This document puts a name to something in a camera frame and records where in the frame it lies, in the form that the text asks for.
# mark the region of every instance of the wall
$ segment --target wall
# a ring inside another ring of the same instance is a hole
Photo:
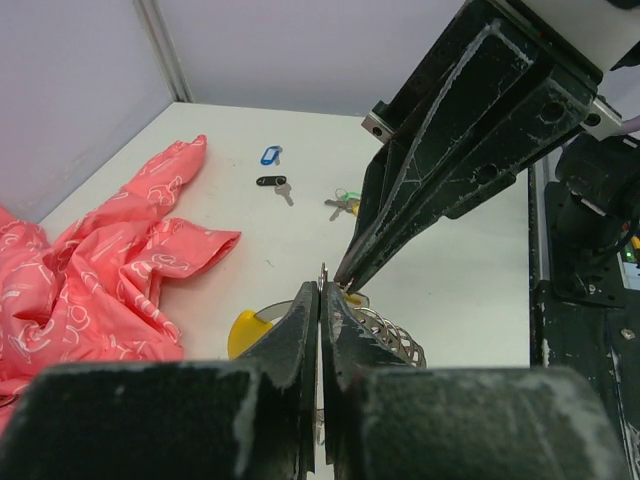
[[[131,0],[0,5],[0,205],[38,221],[171,101]]]
[[[462,0],[158,0],[196,102],[363,115]]]

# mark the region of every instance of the blue keychain tag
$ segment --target blue keychain tag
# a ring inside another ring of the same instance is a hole
[[[278,159],[278,155],[282,151],[282,147],[280,145],[274,145],[272,147],[267,148],[262,154],[262,158],[260,159],[260,163],[262,165],[271,165]]]

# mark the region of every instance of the white tabletop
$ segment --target white tabletop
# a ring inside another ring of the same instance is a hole
[[[49,238],[98,206],[175,140],[209,139],[205,166],[171,215],[242,231],[209,272],[167,281],[160,308],[183,329],[187,358],[226,358],[237,315],[292,298],[322,262],[337,268],[355,218],[324,205],[336,188],[360,190],[380,143],[360,118],[173,104],[56,208]],[[281,145],[280,166],[265,148]],[[286,175],[295,205],[262,175]],[[424,347],[429,367],[526,366],[529,361],[527,188],[515,186],[462,219],[440,220],[412,240],[364,288],[372,307]]]

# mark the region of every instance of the yellow handle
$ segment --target yellow handle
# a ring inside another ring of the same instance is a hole
[[[227,340],[227,353],[230,359],[233,360],[242,355],[273,327],[271,323],[258,320],[255,314],[253,310],[245,310],[233,322]]]

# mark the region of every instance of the towel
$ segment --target towel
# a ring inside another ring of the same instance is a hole
[[[240,237],[163,218],[206,147],[204,135],[174,143],[51,245],[0,207],[0,432],[49,365],[183,358],[180,330],[159,310],[162,279],[213,266]]]

